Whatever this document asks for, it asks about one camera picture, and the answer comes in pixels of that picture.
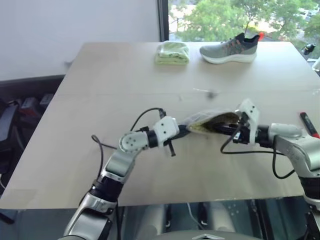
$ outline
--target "gray sneaker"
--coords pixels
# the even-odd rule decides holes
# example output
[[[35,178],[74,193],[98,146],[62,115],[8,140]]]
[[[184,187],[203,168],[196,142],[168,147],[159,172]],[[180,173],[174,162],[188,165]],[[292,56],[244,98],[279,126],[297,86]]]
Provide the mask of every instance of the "gray sneaker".
[[[217,45],[202,46],[200,53],[203,58],[212,64],[224,64],[230,61],[251,63],[257,56],[259,35],[245,38],[244,33],[221,42]]]

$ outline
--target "table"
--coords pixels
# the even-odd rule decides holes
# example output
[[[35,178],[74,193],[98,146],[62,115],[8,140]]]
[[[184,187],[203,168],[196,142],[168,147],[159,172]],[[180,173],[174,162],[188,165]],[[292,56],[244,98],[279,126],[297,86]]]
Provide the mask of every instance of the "table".
[[[100,152],[91,140],[117,145],[137,116],[161,107],[178,122],[205,109],[235,109],[250,98],[260,123],[303,126],[305,111],[320,129],[320,79],[289,42],[260,42],[251,64],[214,65],[190,42],[186,66],[155,65],[159,43],[87,43],[57,90],[0,200],[4,209],[76,208],[97,175]],[[219,94],[208,99],[205,91]],[[148,113],[137,127],[152,126]],[[270,154],[222,155],[227,136],[190,134],[168,149],[142,152],[119,204],[202,202],[302,195],[296,174],[279,180]],[[259,149],[232,144],[228,150]],[[112,154],[104,149],[106,162]],[[292,169],[279,157],[277,170]]]

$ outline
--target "white wall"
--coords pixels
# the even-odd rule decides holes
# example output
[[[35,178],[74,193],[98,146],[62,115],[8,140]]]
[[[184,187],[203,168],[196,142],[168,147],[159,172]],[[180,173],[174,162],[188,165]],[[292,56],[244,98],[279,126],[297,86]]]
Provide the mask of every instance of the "white wall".
[[[64,74],[84,42],[155,41],[156,0],[0,0],[0,81]]]

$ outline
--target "shoe sole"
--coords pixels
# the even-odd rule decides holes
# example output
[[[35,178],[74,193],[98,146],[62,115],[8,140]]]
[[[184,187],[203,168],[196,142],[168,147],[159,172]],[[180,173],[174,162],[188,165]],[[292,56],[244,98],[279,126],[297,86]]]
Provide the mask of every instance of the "shoe sole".
[[[224,64],[227,62],[251,63],[253,60],[255,60],[256,56],[257,56],[257,52],[250,55],[233,54],[230,56],[219,57],[219,58],[213,58],[213,57],[202,55],[202,57],[211,64]]]

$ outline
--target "silver robot arm segment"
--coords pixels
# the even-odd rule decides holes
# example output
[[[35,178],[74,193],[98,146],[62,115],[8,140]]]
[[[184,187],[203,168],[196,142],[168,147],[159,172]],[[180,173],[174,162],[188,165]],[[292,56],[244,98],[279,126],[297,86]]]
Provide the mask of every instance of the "silver robot arm segment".
[[[135,165],[137,155],[146,149],[163,147],[179,134],[176,119],[165,116],[150,131],[129,132],[120,140],[100,176],[85,194],[67,225],[61,240],[105,240],[112,227],[114,211],[123,185]]]

